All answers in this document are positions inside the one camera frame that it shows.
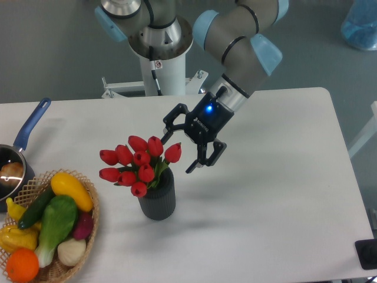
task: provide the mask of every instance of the white table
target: white table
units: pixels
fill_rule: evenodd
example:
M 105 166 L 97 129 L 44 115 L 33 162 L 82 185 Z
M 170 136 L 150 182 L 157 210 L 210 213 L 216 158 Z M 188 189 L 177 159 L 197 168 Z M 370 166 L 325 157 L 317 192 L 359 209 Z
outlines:
M 129 188 L 98 177 L 101 149 L 131 134 L 162 136 L 177 104 L 200 95 L 53 101 L 25 157 L 37 174 L 75 169 L 100 196 L 95 245 L 73 282 L 306 282 L 357 278 L 354 242 L 373 238 L 329 93 L 322 88 L 259 91 L 218 138 L 228 148 L 213 167 L 182 133 L 172 165 L 177 207 L 147 219 Z M 0 143 L 12 144 L 37 103 L 0 104 Z

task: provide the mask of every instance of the red tulip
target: red tulip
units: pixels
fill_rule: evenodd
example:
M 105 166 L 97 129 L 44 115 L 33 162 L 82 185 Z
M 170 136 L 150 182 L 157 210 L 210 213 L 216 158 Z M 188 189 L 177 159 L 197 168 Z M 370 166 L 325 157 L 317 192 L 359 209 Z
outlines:
M 147 194 L 147 185 L 143 182 L 136 182 L 131 187 L 131 193 L 138 198 L 142 198 Z
M 165 151 L 165 159 L 170 163 L 175 163 L 179 161 L 181 154 L 181 143 L 176 143 Z
M 148 151 L 152 156 L 159 157 L 164 152 L 163 143 L 158 137 L 148 139 Z
M 100 158 L 108 165 L 115 165 L 119 162 L 115 150 L 100 150 Z
M 136 175 L 134 172 L 125 171 L 120 173 L 118 177 L 118 184 L 121 186 L 130 187 L 136 183 Z
M 133 158 L 134 158 L 134 155 L 129 150 L 129 148 L 127 146 L 122 145 L 122 144 L 119 144 L 115 148 L 115 152 L 118 156 L 120 164 L 122 164 L 124 166 L 130 164 L 132 162 Z
M 100 178 L 109 181 L 116 182 L 119 177 L 119 170 L 117 168 L 105 168 L 100 170 Z
M 144 164 L 139 168 L 137 176 L 141 181 L 148 183 L 154 179 L 153 168 L 149 164 Z
M 148 143 L 138 136 L 129 136 L 128 144 L 132 147 L 135 152 L 145 152 L 148 149 Z
M 151 156 L 146 152 L 135 152 L 134 154 L 134 163 L 137 166 L 144 164 L 149 164 L 151 161 Z

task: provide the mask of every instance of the blue pan handle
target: blue pan handle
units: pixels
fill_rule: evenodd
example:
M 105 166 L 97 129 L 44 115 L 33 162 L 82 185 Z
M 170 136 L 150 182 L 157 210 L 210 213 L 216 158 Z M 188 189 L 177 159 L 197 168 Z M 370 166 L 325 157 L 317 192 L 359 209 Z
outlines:
M 33 113 L 31 113 L 28 120 L 22 126 L 20 131 L 18 132 L 16 139 L 14 140 L 13 145 L 25 150 L 26 146 L 28 145 L 28 140 L 32 129 L 34 129 L 37 122 L 46 112 L 47 108 L 51 104 L 51 100 L 49 98 L 43 98 L 41 102 L 37 105 Z

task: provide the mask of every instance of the woven basket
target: woven basket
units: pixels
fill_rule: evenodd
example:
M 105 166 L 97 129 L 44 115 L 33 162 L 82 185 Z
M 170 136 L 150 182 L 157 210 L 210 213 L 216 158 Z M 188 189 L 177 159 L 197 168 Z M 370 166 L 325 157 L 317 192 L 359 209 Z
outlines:
M 92 210 L 94 228 L 91 232 L 91 235 L 87 238 L 87 249 L 85 251 L 85 254 L 80 259 L 79 263 L 77 263 L 75 266 L 65 266 L 59 261 L 57 252 L 55 252 L 52 263 L 45 268 L 40 268 L 37 277 L 35 277 L 30 282 L 65 282 L 72 278 L 74 274 L 80 270 L 85 260 L 87 259 L 90 250 L 92 249 L 95 234 L 97 232 L 98 219 L 100 215 L 97 191 L 89 179 L 76 171 L 60 169 L 58 171 L 46 172 L 44 174 L 41 174 L 39 177 L 34 177 L 28 182 L 27 185 L 22 188 L 22 190 L 18 193 L 18 196 L 15 197 L 14 202 L 27 208 L 40 193 L 46 190 L 46 188 L 50 184 L 51 178 L 58 172 L 67 172 L 68 174 L 75 176 L 91 195 L 94 204 Z M 13 224 L 17 224 L 17 222 L 7 214 L 3 227 Z M 9 253 L 5 252 L 3 249 L 0 250 L 0 267 L 3 269 L 3 274 L 9 281 L 11 281 L 5 271 L 6 262 L 9 256 Z

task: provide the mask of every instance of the blue led light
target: blue led light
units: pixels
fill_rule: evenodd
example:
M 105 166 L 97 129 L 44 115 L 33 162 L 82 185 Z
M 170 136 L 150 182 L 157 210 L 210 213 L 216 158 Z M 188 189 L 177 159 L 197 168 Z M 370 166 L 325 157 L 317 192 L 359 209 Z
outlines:
M 206 112 L 207 112 L 207 113 L 211 113 L 212 110 L 213 110 L 212 105 L 208 105 L 208 106 L 206 107 Z

